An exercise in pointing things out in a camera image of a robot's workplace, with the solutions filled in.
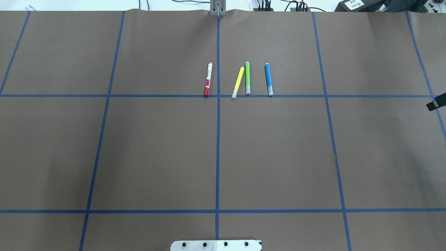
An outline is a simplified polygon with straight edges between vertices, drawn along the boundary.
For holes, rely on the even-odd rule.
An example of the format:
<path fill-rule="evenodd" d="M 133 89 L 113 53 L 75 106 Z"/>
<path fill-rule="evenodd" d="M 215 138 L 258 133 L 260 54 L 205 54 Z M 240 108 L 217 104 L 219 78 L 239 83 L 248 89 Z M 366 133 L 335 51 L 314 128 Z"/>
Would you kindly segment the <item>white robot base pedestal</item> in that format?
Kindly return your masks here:
<path fill-rule="evenodd" d="M 174 241 L 171 251 L 261 251 L 260 240 L 185 240 Z"/>

